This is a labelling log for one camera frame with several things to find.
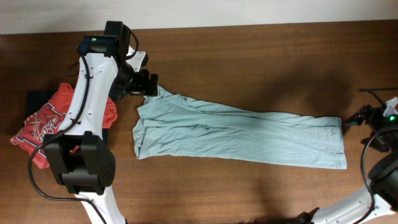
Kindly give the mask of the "light blue t-shirt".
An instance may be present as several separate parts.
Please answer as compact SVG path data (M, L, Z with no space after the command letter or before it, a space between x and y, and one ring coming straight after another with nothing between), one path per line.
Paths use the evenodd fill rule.
M138 107L132 129L138 159L215 157L266 164L346 169L339 117L258 113L158 88Z

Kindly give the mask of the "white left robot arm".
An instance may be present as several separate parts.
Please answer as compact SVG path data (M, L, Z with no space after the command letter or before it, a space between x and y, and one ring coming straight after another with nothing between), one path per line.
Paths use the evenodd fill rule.
M80 72L71 105L57 134L42 149L59 185L81 202L92 223L126 223L112 190L116 161L103 141L103 117L112 88L120 95L156 96L157 75L143 69L145 52L130 37L87 35L78 47Z

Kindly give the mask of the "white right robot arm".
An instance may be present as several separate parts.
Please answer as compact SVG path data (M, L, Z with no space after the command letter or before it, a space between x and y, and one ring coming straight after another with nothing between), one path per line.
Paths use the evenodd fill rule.
M293 223L338 224L364 223L374 218L397 213L397 112L382 105L362 107L346 124L365 122L371 129L370 137L361 141L361 175L364 186L358 191L329 207L302 212ZM368 149L387 155L366 172L365 158Z

